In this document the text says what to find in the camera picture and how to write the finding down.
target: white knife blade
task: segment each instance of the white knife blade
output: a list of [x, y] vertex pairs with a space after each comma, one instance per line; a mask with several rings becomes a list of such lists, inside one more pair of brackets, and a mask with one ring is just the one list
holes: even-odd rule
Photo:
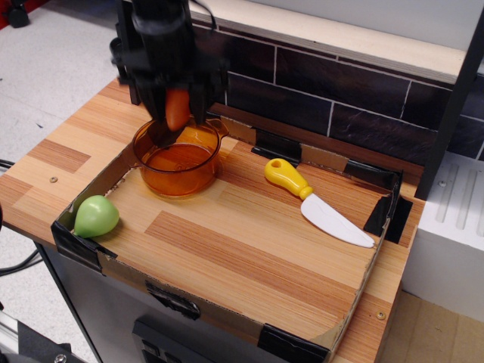
[[372, 248], [374, 240], [339, 214], [316, 194], [311, 193], [301, 205], [302, 214], [316, 227], [357, 246]]
[[270, 160], [265, 166], [264, 173], [270, 182], [300, 197], [303, 200], [301, 213], [322, 231], [356, 246], [374, 246], [372, 237], [314, 194], [308, 182], [286, 160]]

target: orange glass bowl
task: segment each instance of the orange glass bowl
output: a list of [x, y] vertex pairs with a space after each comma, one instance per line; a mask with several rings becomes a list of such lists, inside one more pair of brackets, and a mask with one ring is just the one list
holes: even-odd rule
[[193, 118], [178, 133], [157, 121], [144, 124], [133, 138], [141, 177], [154, 192], [188, 196], [208, 187], [219, 170], [219, 150], [228, 130], [219, 119], [197, 125]]

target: screw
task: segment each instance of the screw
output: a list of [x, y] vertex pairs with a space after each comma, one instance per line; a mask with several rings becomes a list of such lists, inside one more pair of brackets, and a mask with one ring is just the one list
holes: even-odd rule
[[67, 357], [64, 354], [60, 354], [57, 357], [55, 357], [54, 363], [66, 363], [67, 362]]
[[377, 319], [378, 320], [385, 320], [386, 319], [386, 314], [384, 312], [378, 312]]

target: wood grain surface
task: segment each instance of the wood grain surface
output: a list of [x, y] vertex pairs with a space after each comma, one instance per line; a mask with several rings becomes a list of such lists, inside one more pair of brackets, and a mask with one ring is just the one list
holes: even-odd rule
[[[55, 248], [50, 226], [150, 119], [127, 88], [110, 83], [0, 177], [5, 225]], [[299, 211], [300, 200], [270, 185], [266, 159], [224, 139], [223, 173], [194, 197], [154, 195], [138, 170], [110, 194], [121, 223], [99, 239], [119, 261], [182, 290], [309, 340], [337, 325], [365, 282], [374, 250], [327, 236]], [[362, 227], [379, 191], [301, 165], [316, 194]], [[414, 202], [399, 244], [384, 241], [336, 362], [377, 357], [424, 202]]]

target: cardboard tray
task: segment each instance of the cardboard tray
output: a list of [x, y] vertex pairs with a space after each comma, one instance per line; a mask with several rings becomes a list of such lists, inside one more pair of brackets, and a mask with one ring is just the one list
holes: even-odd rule
[[[222, 120], [231, 136], [222, 142], [222, 172], [205, 191], [157, 196], [129, 168], [129, 145], [52, 225], [57, 248], [286, 361], [330, 361], [385, 235], [398, 241], [405, 225], [405, 218], [390, 224], [408, 209], [402, 176], [299, 145], [298, 170], [315, 193], [376, 242], [353, 246], [318, 230], [299, 198], [265, 180], [267, 152], [255, 130]], [[76, 211], [95, 194], [113, 201], [120, 222], [101, 237], [74, 236]]]

